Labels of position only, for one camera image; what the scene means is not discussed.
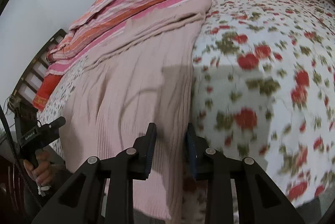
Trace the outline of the person's left hand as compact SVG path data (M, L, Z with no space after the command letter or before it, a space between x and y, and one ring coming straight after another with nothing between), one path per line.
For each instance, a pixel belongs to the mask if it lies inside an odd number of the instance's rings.
M47 186L52 182L54 177L54 168L51 165L50 154L48 151L43 151L36 156L38 166L35 168L28 160L24 160L24 168L29 177L40 186Z

